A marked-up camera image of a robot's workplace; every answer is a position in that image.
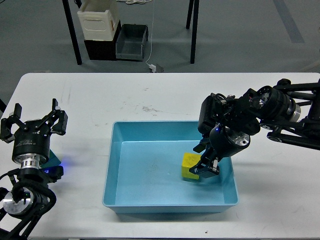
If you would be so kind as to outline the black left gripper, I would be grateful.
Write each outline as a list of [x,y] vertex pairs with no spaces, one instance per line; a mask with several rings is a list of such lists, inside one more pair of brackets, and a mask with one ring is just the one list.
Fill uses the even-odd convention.
[[[50,135],[66,134],[68,115],[58,106],[58,101],[52,99],[51,111],[41,120],[29,120],[23,123],[20,118],[22,106],[16,103],[13,113],[0,121],[0,139],[5,143],[14,140],[12,160],[19,162],[22,155],[34,154],[40,156],[40,162],[47,162],[50,155]],[[12,126],[19,129],[12,134]]]

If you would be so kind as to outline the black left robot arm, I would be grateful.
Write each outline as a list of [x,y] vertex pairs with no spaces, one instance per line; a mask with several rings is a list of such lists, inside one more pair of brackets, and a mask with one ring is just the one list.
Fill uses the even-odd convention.
[[20,167],[3,174],[8,177],[12,189],[0,189],[0,217],[9,215],[20,222],[10,231],[1,229],[2,240],[26,240],[41,217],[57,202],[55,193],[49,188],[64,174],[60,165],[45,167],[50,161],[51,135],[65,135],[68,115],[60,109],[58,101],[52,100],[52,109],[41,119],[20,120],[22,106],[15,104],[13,113],[1,119],[0,139],[13,142],[12,161]]

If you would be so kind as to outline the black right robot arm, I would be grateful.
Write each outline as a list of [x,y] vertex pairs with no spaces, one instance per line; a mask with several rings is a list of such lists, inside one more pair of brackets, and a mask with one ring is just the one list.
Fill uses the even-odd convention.
[[239,98],[211,93],[201,104],[197,129],[202,139],[193,148],[201,157],[189,172],[219,175],[218,163],[246,149],[261,128],[269,130],[272,141],[319,150],[320,83],[292,84],[283,78]]

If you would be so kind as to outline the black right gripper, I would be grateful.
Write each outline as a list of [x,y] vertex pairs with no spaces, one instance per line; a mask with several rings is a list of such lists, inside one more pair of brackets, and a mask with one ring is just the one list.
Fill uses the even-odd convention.
[[189,169],[189,172],[205,179],[218,176],[220,174],[219,161],[222,158],[232,157],[248,148],[249,145],[250,136],[248,134],[217,124],[210,131],[209,139],[201,139],[193,148],[196,153],[206,150],[198,163]]

